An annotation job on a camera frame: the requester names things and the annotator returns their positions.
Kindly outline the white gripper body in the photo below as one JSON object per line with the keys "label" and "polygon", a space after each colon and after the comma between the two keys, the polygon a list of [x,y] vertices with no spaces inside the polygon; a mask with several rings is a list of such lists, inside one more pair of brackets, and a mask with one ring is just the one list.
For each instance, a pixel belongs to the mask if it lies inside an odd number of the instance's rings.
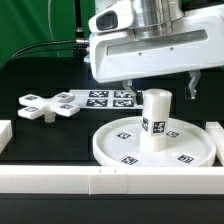
{"label": "white gripper body", "polygon": [[156,38],[138,40],[129,29],[94,34],[90,62],[100,83],[224,66],[224,8],[188,11]]}

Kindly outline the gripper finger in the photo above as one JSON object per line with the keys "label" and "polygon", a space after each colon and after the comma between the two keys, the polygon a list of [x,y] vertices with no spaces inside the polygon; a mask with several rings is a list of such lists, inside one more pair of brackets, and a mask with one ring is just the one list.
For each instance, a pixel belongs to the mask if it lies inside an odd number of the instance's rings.
{"label": "gripper finger", "polygon": [[124,89],[132,96],[132,97],[136,97],[137,96],[137,90],[135,89],[135,87],[132,84],[131,80],[124,80],[122,82]]}
{"label": "gripper finger", "polygon": [[186,86],[185,95],[187,100],[194,100],[197,94],[197,84],[201,78],[201,72],[199,70],[192,70],[189,72],[190,81]]}

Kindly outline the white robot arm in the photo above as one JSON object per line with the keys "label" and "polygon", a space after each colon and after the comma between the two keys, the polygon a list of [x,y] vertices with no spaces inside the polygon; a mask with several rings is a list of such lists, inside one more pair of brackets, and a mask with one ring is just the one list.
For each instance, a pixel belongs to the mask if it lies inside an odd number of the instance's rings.
{"label": "white robot arm", "polygon": [[180,0],[117,0],[89,20],[90,64],[100,83],[224,66],[224,4],[184,12]]}

